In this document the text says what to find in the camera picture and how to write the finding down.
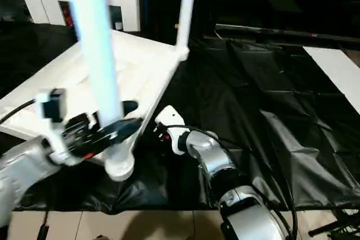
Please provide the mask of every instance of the black surface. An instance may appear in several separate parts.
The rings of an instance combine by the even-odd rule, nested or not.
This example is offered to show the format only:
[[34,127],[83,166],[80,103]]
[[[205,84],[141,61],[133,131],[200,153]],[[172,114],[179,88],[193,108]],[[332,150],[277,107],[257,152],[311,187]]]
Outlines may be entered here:
[[[57,44],[56,35],[52,39]],[[23,53],[37,58],[42,51]],[[360,116],[301,48],[193,40],[189,59],[180,64],[154,116],[166,105],[174,106],[186,124],[257,151],[287,178],[298,210],[360,207]],[[153,128],[151,121],[134,151],[135,170],[127,181],[113,182],[102,167],[83,162],[31,187],[18,209],[48,205],[116,214],[210,208],[197,162],[173,154]],[[2,151],[20,141],[1,138]],[[249,175],[284,209],[268,172],[247,153],[232,152],[241,175]]]
[[77,42],[60,25],[0,21],[0,98]]

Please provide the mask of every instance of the cabinet door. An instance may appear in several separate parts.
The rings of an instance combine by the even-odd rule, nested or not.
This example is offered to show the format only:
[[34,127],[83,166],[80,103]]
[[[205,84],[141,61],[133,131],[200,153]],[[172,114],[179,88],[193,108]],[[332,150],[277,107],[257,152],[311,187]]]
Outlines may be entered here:
[[[24,14],[19,15],[21,6],[24,6],[25,10],[23,11]],[[18,17],[29,14],[31,21],[34,23],[49,23],[41,0],[0,0],[0,11],[2,17],[11,17],[12,13],[16,13]]]
[[[69,14],[70,0],[42,0],[50,24],[71,25]],[[140,18],[138,0],[108,0],[110,21],[113,29],[139,31]]]

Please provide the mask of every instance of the metal rod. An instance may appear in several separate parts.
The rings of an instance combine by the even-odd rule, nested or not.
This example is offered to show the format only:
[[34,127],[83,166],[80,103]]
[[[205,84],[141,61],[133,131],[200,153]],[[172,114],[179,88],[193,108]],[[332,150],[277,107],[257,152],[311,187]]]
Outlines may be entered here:
[[181,0],[179,31],[176,46],[187,48],[191,26],[192,7],[194,5],[193,3],[194,0]]

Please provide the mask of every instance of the red part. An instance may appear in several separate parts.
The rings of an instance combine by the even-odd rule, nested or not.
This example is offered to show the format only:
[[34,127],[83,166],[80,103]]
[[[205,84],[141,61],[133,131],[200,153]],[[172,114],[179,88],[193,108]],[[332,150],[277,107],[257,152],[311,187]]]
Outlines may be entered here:
[[86,156],[84,156],[84,159],[90,159],[90,158],[92,158],[94,156],[94,153],[89,153],[89,154],[87,154]]

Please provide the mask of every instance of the white pvc pipe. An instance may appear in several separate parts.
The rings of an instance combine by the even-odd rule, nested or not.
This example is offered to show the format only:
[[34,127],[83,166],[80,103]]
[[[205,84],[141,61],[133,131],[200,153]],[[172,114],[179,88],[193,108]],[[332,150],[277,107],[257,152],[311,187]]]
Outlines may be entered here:
[[193,3],[194,0],[181,0],[179,31],[176,40],[176,46],[180,48],[188,46]]
[[[100,125],[107,126],[124,117],[116,83],[109,9],[106,0],[71,0],[71,2],[76,33],[80,38],[99,110]],[[124,180],[131,174],[133,156],[124,144],[107,149],[103,156],[105,169],[112,179]]]

